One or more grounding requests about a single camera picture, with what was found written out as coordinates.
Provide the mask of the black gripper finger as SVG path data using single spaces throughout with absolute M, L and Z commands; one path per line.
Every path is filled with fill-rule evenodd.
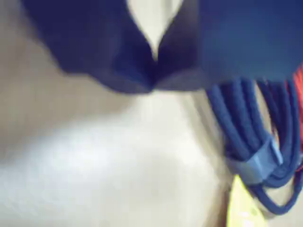
M 155 88 L 284 81 L 302 62 L 302 1 L 185 0 L 159 44 Z
M 22 5 L 59 67 L 122 93 L 153 90 L 155 61 L 125 0 L 25 0 Z

